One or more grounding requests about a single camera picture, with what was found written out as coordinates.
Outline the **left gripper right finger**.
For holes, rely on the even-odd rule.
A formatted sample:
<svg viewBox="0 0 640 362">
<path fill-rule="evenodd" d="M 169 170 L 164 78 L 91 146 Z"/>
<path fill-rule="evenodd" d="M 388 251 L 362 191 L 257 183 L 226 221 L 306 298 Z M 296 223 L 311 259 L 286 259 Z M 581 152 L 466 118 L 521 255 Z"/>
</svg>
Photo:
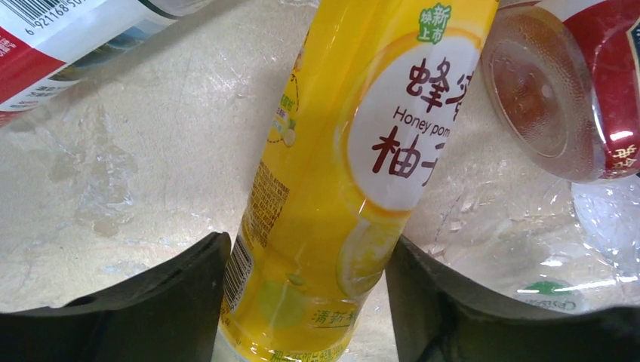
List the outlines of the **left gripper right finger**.
<svg viewBox="0 0 640 362">
<path fill-rule="evenodd" d="M 401 361 L 637 361 L 639 309 L 563 314 L 494 292 L 400 237 L 386 267 Z"/>
</svg>

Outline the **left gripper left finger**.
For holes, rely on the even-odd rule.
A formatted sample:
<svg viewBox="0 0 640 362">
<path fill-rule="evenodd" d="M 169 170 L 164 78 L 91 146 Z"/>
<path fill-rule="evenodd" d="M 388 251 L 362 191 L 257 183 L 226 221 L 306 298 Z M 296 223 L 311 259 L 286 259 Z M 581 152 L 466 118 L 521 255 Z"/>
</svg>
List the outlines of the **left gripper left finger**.
<svg viewBox="0 0 640 362">
<path fill-rule="evenodd" d="M 1 316 L 3 361 L 210 361 L 231 241 L 213 232 L 59 307 Z"/>
</svg>

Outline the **yellow honey pomelo bottle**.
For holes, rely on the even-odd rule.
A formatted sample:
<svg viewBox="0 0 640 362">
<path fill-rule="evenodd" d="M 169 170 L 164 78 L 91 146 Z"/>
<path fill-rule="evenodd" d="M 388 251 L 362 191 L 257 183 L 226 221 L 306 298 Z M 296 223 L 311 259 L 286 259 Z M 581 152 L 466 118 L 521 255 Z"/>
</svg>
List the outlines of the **yellow honey pomelo bottle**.
<svg viewBox="0 0 640 362">
<path fill-rule="evenodd" d="M 323 1 L 226 264 L 240 361 L 336 361 L 468 91 L 496 1 Z"/>
</svg>

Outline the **amber tea bottle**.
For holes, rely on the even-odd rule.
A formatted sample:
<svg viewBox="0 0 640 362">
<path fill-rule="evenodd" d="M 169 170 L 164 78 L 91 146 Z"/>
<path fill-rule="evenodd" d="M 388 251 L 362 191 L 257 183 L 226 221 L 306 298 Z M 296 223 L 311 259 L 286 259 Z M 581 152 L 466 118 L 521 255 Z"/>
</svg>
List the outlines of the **amber tea bottle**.
<svg viewBox="0 0 640 362">
<path fill-rule="evenodd" d="M 536 165 L 577 183 L 639 172 L 638 1 L 502 1 L 480 64 Z"/>
</svg>

